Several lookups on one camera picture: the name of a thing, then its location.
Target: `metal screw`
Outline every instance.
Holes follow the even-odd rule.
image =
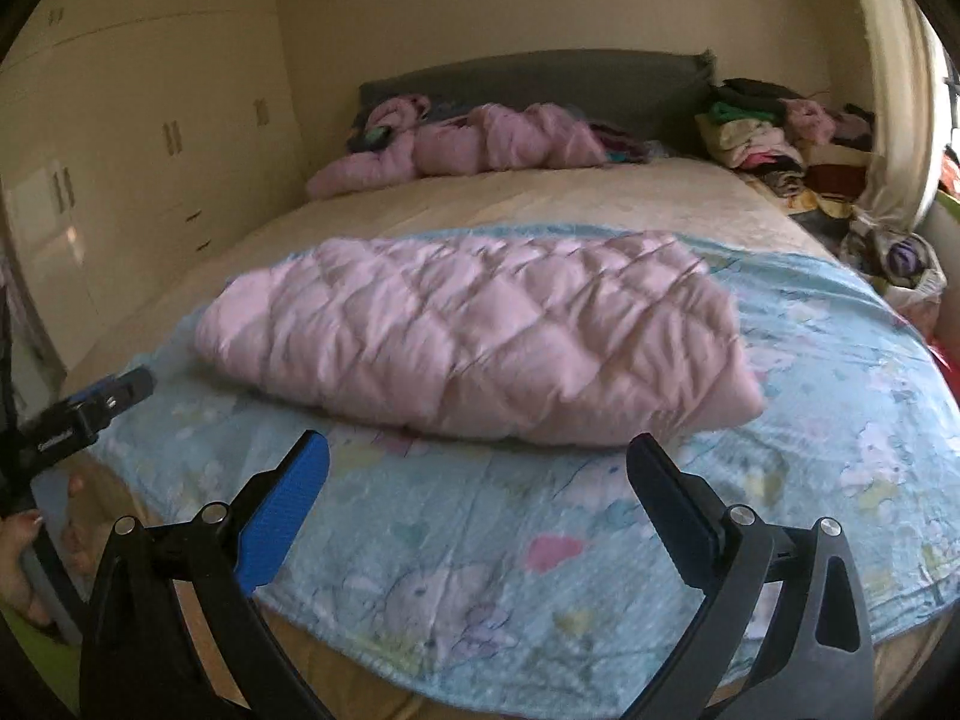
[[[840,523],[835,519],[832,517],[824,517],[822,520],[820,520],[820,530],[822,530],[828,536],[839,536],[842,529],[840,527]]]
[[[203,507],[200,512],[200,519],[208,525],[216,525],[227,518],[227,507],[222,503],[211,503]]]
[[[113,532],[117,536],[126,536],[127,533],[131,533],[133,528],[136,528],[136,519],[133,517],[120,517],[117,522],[113,525]]]
[[[730,509],[730,519],[737,525],[752,525],[757,521],[757,515],[750,507],[734,506]]]

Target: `black clamp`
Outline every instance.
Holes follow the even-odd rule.
[[[83,637],[82,717],[128,720],[136,703],[142,720],[333,720],[248,597],[280,568],[328,466],[326,441],[307,431],[230,505],[210,503],[189,522],[157,528],[135,517],[114,523]],[[249,709],[213,691],[184,624],[177,580],[193,584]]]
[[[685,584],[704,600],[624,720],[870,720],[874,653],[863,589],[840,524],[808,531],[726,507],[681,473],[648,434],[627,451],[627,476]],[[743,640],[760,591],[782,581],[740,693],[708,707]]]

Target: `wall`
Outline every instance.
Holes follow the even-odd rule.
[[[277,9],[296,114],[318,167],[342,152],[360,83],[479,56],[710,47],[721,78],[822,92],[832,65],[811,1],[277,0]]]
[[[874,79],[860,0],[807,0],[827,46],[830,99],[867,110],[874,104]]]

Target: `folded pink comforter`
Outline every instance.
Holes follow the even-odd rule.
[[[622,446],[764,406],[736,303],[666,233],[332,239],[233,281],[196,348],[268,394],[462,439]]]
[[[589,124],[559,105],[531,105],[522,113],[504,105],[482,105],[459,119],[419,127],[414,103],[394,98],[376,108],[371,121],[395,129],[390,146],[331,162],[307,182],[311,199],[382,189],[427,175],[595,167],[607,162]]]

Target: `blue gripper pad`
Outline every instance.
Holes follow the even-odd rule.
[[[314,434],[240,532],[233,576],[245,596],[277,576],[329,471],[330,447]]]

